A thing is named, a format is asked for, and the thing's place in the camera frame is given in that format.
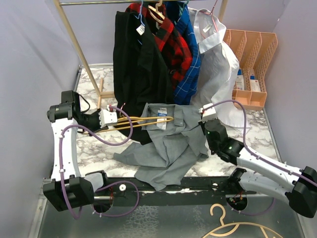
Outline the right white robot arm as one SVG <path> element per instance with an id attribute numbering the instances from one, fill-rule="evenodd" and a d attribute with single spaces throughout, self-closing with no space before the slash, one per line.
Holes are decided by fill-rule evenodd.
<path id="1" fill-rule="evenodd" d="M 317 212 L 317 172 L 293 167 L 245 146 L 227 135 L 218 119 L 199 121 L 209 149 L 238 168 L 229 177 L 228 190 L 259 192 L 287 203 L 296 213 L 313 218 Z"/>

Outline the grey button shirt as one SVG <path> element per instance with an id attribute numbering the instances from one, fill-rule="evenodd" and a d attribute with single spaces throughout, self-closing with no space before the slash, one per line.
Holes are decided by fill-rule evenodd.
<path id="1" fill-rule="evenodd" d="M 122 153 L 114 154 L 121 163 L 138 166 L 135 178 L 160 191 L 168 185 L 179 185 L 190 168 L 208 157 L 206 137 L 198 124 L 199 110 L 190 105 L 146 104 L 143 117 L 154 117 L 165 112 L 173 117 L 167 123 L 141 127 L 151 142 L 133 142 Z"/>

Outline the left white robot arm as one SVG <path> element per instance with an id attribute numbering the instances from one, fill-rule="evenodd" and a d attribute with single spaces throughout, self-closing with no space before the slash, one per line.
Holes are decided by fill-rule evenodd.
<path id="1" fill-rule="evenodd" d="M 99 111 L 85 114 L 81 111 L 80 95 L 63 91 L 61 102 L 47 112 L 54 135 L 54 164 L 51 182 L 43 187 L 44 196 L 57 211 L 93 204 L 94 193 L 109 191 L 106 173 L 96 171 L 81 176 L 77 162 L 77 130 L 96 132 L 101 128 Z"/>

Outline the yellow wire hanger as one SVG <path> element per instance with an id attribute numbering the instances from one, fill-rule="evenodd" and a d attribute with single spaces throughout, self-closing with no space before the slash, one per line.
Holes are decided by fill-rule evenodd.
<path id="1" fill-rule="evenodd" d="M 114 126 L 108 126 L 108 129 L 103 129 L 100 132 L 109 132 L 114 130 L 124 130 L 124 129 L 130 129 L 130 122 L 132 122 L 132 127 L 142 127 L 147 125 L 157 125 L 160 123 L 168 123 L 174 120 L 174 117 L 171 116 L 156 116 L 156 117 L 135 117 L 135 116 L 128 116 L 126 117 L 122 113 L 123 106 L 119 110 L 119 115 L 117 115 L 118 122 L 117 125 Z"/>

